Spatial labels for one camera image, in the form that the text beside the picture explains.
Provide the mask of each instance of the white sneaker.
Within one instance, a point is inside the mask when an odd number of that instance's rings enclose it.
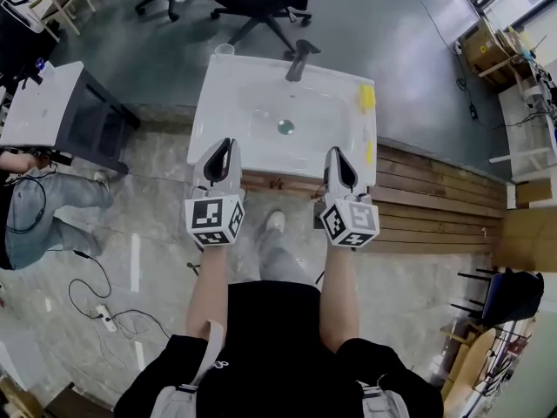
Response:
[[[267,222],[265,223],[265,230],[268,231],[269,229],[278,229],[280,233],[285,231],[285,223],[286,223],[286,216],[282,211],[274,211],[271,212]]]
[[[111,187],[108,185],[108,178],[106,178],[104,172],[100,172],[100,171],[95,172],[95,176],[93,177],[93,179],[98,183],[102,184],[104,187],[106,187],[108,193],[111,193]]]

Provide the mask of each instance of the black faucet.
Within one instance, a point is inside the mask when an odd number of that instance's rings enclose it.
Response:
[[[302,73],[304,72],[305,62],[310,54],[319,54],[321,50],[310,44],[307,40],[300,39],[296,42],[296,55],[290,70],[286,73],[286,80],[288,82],[299,82],[302,80]]]

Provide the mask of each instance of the gray floor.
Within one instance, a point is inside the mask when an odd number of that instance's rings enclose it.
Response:
[[[196,105],[211,53],[246,19],[213,22],[212,0],[182,0],[181,18],[172,24],[166,0],[152,3],[142,17],[133,9],[138,1],[94,1],[99,11],[78,18],[82,36],[64,36],[53,63],[82,60],[125,103]],[[423,2],[449,45],[477,20],[467,0]],[[505,129],[492,130],[502,123],[497,96],[465,66],[480,115],[471,119],[468,96],[455,84],[458,58],[419,0],[311,0],[309,9],[314,19],[307,28],[281,21],[287,35],[322,49],[310,63],[375,81],[383,142],[510,177],[510,165],[487,161],[508,153]],[[238,54],[258,57],[281,58],[284,50],[264,26],[237,45]]]
[[[169,133],[168,125],[146,126],[132,137],[124,157],[131,174],[112,179],[114,205],[106,211],[65,207],[58,215],[92,231],[104,247],[98,258],[113,285],[109,299],[96,299],[84,287],[72,288],[83,309],[99,303],[112,314],[130,308],[157,317],[174,333],[183,333],[185,313],[196,277],[185,266],[199,262],[199,252],[184,234],[181,206],[191,169],[185,167],[189,126]],[[94,167],[77,161],[65,172],[92,177]],[[292,197],[248,193],[246,218],[238,243],[232,248],[230,281],[257,278],[254,230],[265,213],[280,206],[286,213],[285,243],[312,279],[325,264],[326,238],[312,229],[312,202]],[[131,268],[138,261],[138,292],[131,291]],[[483,257],[471,255],[374,255],[354,253],[357,269],[361,335],[392,346],[408,367],[431,379],[443,375],[438,367],[446,355],[441,327],[451,328],[457,310],[451,301],[480,299],[479,282],[458,277],[486,267]],[[73,253],[47,253],[36,265],[18,272],[0,272],[6,308],[37,334],[49,376],[34,393],[49,401],[69,381],[114,404],[139,373],[136,344],[125,332],[109,334],[99,321],[81,316],[71,305],[68,284],[82,278],[106,293],[100,270]],[[50,310],[46,306],[50,301]],[[145,363],[162,350],[167,339],[136,315],[123,318],[136,328]]]

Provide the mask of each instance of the chair wheel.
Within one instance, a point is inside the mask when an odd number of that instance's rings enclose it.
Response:
[[[290,50],[286,50],[285,54],[283,54],[285,60],[294,60],[294,56],[296,56],[296,53]]]

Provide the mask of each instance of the sink basin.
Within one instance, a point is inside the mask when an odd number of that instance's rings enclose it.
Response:
[[[222,138],[235,138],[246,170],[323,178],[338,146],[367,185],[375,184],[375,110],[358,104],[373,81],[307,65],[288,82],[290,62],[212,56],[193,124],[188,163]]]

